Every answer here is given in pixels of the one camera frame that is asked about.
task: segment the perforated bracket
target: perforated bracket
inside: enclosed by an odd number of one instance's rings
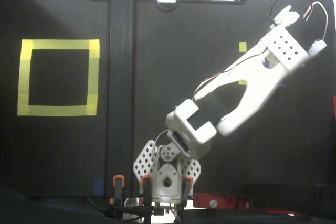
[[[142,176],[150,175],[151,177],[153,177],[155,167],[153,148],[154,148],[154,141],[149,140],[133,164],[133,172],[137,177],[138,182],[140,183],[140,194],[143,194],[143,187],[141,185]],[[157,151],[158,149],[157,147],[155,147],[154,150],[155,155]]]
[[[182,155],[178,157],[178,161],[181,164],[182,177],[189,177],[192,179],[192,188],[189,191],[189,196],[192,196],[194,194],[194,185],[201,175],[201,165],[197,160]]]
[[[308,53],[283,26],[275,27],[260,42],[279,59],[289,72],[294,72],[309,59]]]

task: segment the black table surface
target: black table surface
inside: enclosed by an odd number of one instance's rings
[[[272,1],[182,0],[167,12],[154,0],[135,0],[130,163],[148,140],[166,129],[166,115],[190,98],[200,81],[243,55],[239,42],[246,42],[248,49],[258,43],[271,24]],[[218,136],[211,142],[211,151],[199,161],[202,174],[195,192],[237,194],[244,183],[336,182],[334,7],[332,0],[315,1],[322,2],[329,14],[327,49],[288,78],[286,86],[246,125],[230,137]],[[2,5],[7,9],[0,11],[5,21],[0,39],[4,52],[0,84],[5,90],[0,129],[2,167],[7,172],[2,173],[1,183],[28,195],[104,195],[105,191],[96,194],[95,187],[97,183],[104,187],[102,180],[111,185],[106,181],[109,1],[3,0]],[[303,13],[309,0],[279,0],[274,13],[287,5]],[[319,8],[305,29],[301,39],[321,38],[324,15]],[[97,116],[16,115],[22,39],[97,38],[101,50]],[[131,167],[124,169],[127,187],[137,195],[139,185]]]

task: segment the white robotic arm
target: white robotic arm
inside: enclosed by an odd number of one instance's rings
[[[192,195],[193,185],[201,173],[197,160],[210,150],[210,140],[217,132],[228,136],[237,130],[260,110],[286,76],[327,46],[323,40],[317,40],[305,51],[286,30],[300,18],[297,12],[291,12],[290,9],[288,6],[277,15],[270,32],[256,46],[225,71],[203,81],[192,100],[185,100],[168,114],[167,137],[172,143],[156,147],[156,141],[148,141],[135,161],[133,170],[140,183],[143,176],[152,177],[154,202],[181,203],[184,178],[191,179],[192,186],[188,194]],[[270,63],[270,68],[264,66],[265,61]],[[202,125],[191,123],[190,118],[203,109],[198,107],[198,102],[206,100],[218,87],[236,81],[243,81],[246,91],[235,109],[230,112],[216,111],[215,122],[206,119]]]

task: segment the screw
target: screw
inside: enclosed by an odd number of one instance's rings
[[[215,200],[212,200],[212,201],[210,201],[210,206],[211,206],[212,208],[216,208],[216,207],[218,206],[218,202],[215,201]]]

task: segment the yellow tape square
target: yellow tape square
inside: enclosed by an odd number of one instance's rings
[[[247,43],[239,42],[239,52],[247,52]]]
[[[33,49],[88,49],[88,97],[86,105],[38,106],[29,105],[30,61]],[[23,39],[21,46],[17,115],[81,116],[97,115],[100,43],[98,39]]]

